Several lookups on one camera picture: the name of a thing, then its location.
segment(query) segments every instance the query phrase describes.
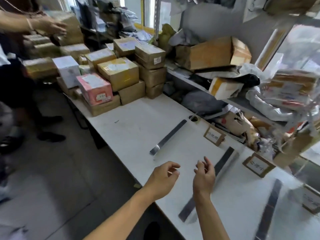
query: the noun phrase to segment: dark pants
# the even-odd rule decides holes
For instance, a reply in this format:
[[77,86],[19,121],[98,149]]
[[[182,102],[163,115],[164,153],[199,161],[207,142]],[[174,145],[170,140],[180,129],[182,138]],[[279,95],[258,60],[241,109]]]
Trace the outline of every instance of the dark pants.
[[38,124],[42,115],[33,99],[35,83],[23,75],[18,59],[9,61],[11,64],[0,66],[0,101],[12,109],[25,108]]

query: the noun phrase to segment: gray floor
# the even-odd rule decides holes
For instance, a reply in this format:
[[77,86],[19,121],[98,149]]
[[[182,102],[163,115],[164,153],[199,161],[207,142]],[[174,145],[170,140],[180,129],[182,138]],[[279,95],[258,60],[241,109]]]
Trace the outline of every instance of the gray floor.
[[[44,115],[64,117],[48,130],[67,139],[57,144],[41,142],[29,130],[22,147],[6,156],[17,171],[7,187],[12,200],[0,205],[0,225],[26,226],[29,240],[81,240],[136,192],[135,181],[111,149],[96,149],[62,94],[52,89],[37,91],[36,100]],[[11,124],[8,109],[5,113],[0,138]],[[161,239],[181,239],[155,205],[128,239],[142,240],[152,221],[159,222]]]

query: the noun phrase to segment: black shoe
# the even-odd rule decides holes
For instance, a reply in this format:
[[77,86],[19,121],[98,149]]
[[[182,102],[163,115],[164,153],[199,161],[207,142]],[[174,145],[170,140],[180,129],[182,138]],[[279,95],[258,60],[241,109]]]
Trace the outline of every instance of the black shoe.
[[7,154],[11,153],[14,150],[18,149],[24,141],[24,136],[20,137],[12,137],[12,136],[6,136],[1,142],[0,142],[0,153],[1,154]]
[[62,116],[42,116],[37,122],[38,125],[48,126],[63,121]]
[[143,240],[159,240],[160,225],[158,222],[151,222],[144,231]]
[[59,134],[55,134],[55,133],[52,133],[52,132],[42,132],[37,136],[37,138],[40,141],[48,141],[48,142],[61,142],[61,141],[64,141],[66,139],[65,136],[59,135]]

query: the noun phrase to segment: open cardboard box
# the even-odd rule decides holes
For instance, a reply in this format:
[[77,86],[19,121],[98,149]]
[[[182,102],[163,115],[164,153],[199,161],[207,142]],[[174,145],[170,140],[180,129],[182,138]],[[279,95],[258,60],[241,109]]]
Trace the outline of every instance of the open cardboard box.
[[248,47],[235,37],[222,37],[194,46],[176,46],[177,63],[188,69],[198,70],[250,63]]

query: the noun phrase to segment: white table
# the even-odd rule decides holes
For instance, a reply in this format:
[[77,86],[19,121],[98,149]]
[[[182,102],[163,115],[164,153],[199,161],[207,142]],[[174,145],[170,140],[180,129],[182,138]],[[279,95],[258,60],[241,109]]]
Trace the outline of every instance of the white table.
[[269,231],[271,239],[319,239],[319,218],[287,197],[290,189],[302,183],[280,168],[259,178],[242,165],[253,152],[228,136],[216,147],[203,137],[208,128],[206,121],[198,124],[188,121],[155,157],[149,155],[180,121],[192,115],[169,97],[161,95],[154,100],[144,97],[97,117],[92,117],[81,101],[72,101],[140,184],[146,183],[154,167],[166,161],[181,164],[173,190],[156,204],[186,240],[202,239],[198,221],[186,224],[178,218],[192,196],[195,164],[203,156],[215,164],[229,146],[240,156],[215,186],[211,200],[230,239],[254,238],[276,178],[283,182],[283,187]]

